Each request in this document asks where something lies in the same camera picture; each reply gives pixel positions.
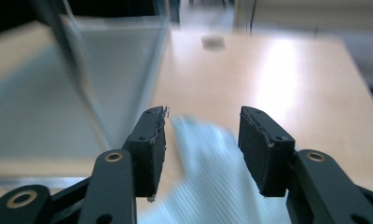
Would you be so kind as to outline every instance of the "table surface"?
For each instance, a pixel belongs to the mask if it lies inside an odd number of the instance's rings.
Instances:
[[[222,39],[225,47],[205,49],[205,38]],[[236,136],[241,106],[259,108],[294,136],[300,148],[331,155],[355,184],[373,190],[373,98],[335,38],[171,31],[151,105],[169,106],[171,117],[212,121]],[[158,199],[183,178],[170,121],[166,134]],[[46,164],[49,171],[65,169],[58,161],[48,162],[34,164]],[[92,166],[64,164],[84,174]],[[149,206],[144,201],[138,200],[139,211]]]

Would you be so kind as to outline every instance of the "blue cloth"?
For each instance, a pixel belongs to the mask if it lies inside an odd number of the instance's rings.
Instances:
[[[185,179],[139,223],[291,223],[285,198],[264,198],[231,131],[173,119]]]

